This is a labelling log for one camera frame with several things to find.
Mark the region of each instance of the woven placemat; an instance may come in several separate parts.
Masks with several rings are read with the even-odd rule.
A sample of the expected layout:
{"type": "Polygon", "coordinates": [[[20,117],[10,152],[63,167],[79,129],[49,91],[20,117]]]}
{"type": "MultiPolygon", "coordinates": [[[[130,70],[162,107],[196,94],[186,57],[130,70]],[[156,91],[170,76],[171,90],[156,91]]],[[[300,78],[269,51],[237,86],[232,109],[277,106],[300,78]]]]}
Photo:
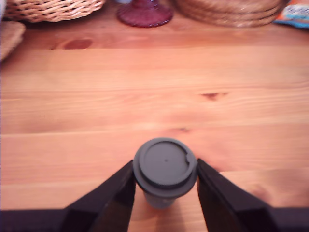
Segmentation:
{"type": "Polygon", "coordinates": [[[281,9],[279,8],[279,10],[277,10],[277,12],[275,12],[274,14],[267,16],[267,17],[260,18],[260,19],[231,20],[231,19],[225,19],[225,18],[209,17],[205,14],[204,11],[201,11],[200,9],[192,7],[188,5],[186,2],[181,1],[181,0],[177,1],[177,5],[180,11],[182,11],[184,15],[187,15],[193,19],[203,21],[206,23],[211,23],[211,24],[220,25],[220,26],[229,26],[229,27],[258,27],[258,26],[271,23],[277,18],[280,12],[280,9],[281,9]]]}
{"type": "Polygon", "coordinates": [[[269,17],[275,14],[279,9],[281,9],[282,6],[281,4],[270,10],[256,13],[225,13],[225,12],[223,13],[223,12],[210,11],[202,7],[196,7],[195,5],[190,4],[190,0],[176,0],[176,4],[183,12],[185,12],[186,9],[189,9],[190,11],[195,11],[197,14],[204,15],[206,17],[226,19],[232,21],[245,21],[245,20],[254,20],[269,17]]]}
{"type": "Polygon", "coordinates": [[[1,22],[1,61],[23,40],[25,30],[20,22],[1,22]]]}

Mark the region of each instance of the stacked coasters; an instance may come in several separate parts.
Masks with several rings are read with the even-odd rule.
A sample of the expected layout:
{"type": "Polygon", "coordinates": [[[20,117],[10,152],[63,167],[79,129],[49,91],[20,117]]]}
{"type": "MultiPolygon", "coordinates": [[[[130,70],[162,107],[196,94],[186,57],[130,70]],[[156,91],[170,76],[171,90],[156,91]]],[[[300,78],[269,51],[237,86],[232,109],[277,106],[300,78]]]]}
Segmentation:
{"type": "Polygon", "coordinates": [[[282,0],[176,0],[185,15],[216,25],[257,27],[274,21],[282,0]]]}

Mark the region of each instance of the wicker coaster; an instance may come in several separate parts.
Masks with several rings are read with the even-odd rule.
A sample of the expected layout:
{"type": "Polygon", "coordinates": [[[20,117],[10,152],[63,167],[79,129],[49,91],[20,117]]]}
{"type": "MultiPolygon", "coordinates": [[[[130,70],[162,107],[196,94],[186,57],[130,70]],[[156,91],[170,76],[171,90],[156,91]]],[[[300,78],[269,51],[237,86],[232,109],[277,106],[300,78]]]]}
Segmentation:
{"type": "Polygon", "coordinates": [[[200,7],[195,7],[189,3],[190,0],[177,0],[177,5],[181,9],[181,11],[186,12],[188,9],[190,12],[195,12],[199,15],[204,15],[206,17],[211,17],[214,19],[224,19],[224,20],[232,20],[232,21],[246,21],[246,20],[254,20],[261,19],[265,17],[269,17],[275,14],[278,10],[280,10],[281,6],[278,5],[273,9],[264,11],[264,12],[256,12],[256,13],[223,13],[223,12],[214,12],[209,11],[207,9],[203,9],[200,7]]]}
{"type": "Polygon", "coordinates": [[[23,40],[26,26],[19,22],[1,22],[1,61],[23,40]]]}
{"type": "Polygon", "coordinates": [[[264,12],[277,7],[281,3],[281,0],[186,0],[186,1],[192,6],[221,13],[264,12]]]}
{"type": "Polygon", "coordinates": [[[205,16],[204,14],[198,14],[195,10],[190,10],[188,8],[183,11],[183,13],[191,18],[197,19],[199,21],[203,21],[206,23],[216,24],[220,26],[228,26],[228,27],[258,27],[274,21],[277,17],[279,12],[265,18],[261,19],[253,19],[253,20],[226,20],[226,19],[218,19],[205,16]]]}

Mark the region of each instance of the red glass base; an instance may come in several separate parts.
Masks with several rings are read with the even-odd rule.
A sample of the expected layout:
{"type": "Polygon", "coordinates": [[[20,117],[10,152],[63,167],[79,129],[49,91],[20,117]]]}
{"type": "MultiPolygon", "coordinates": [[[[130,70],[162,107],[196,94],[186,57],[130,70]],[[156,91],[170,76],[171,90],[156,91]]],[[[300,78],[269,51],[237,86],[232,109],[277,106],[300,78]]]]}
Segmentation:
{"type": "Polygon", "coordinates": [[[133,27],[152,28],[168,23],[173,11],[159,4],[159,0],[133,0],[118,9],[117,17],[133,27]]]}

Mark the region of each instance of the wood knot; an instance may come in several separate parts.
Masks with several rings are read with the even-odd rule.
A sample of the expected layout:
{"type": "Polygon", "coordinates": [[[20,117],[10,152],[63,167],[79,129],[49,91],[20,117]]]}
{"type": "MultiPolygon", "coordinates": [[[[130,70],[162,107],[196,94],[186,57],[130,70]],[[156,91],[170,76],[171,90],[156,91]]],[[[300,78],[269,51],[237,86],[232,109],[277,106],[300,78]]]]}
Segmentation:
{"type": "Polygon", "coordinates": [[[228,93],[201,93],[201,95],[208,100],[217,101],[227,95],[228,93]]]}
{"type": "Polygon", "coordinates": [[[77,39],[72,40],[68,42],[66,45],[64,45],[63,49],[65,50],[82,50],[90,47],[92,44],[91,39],[77,39]]]}

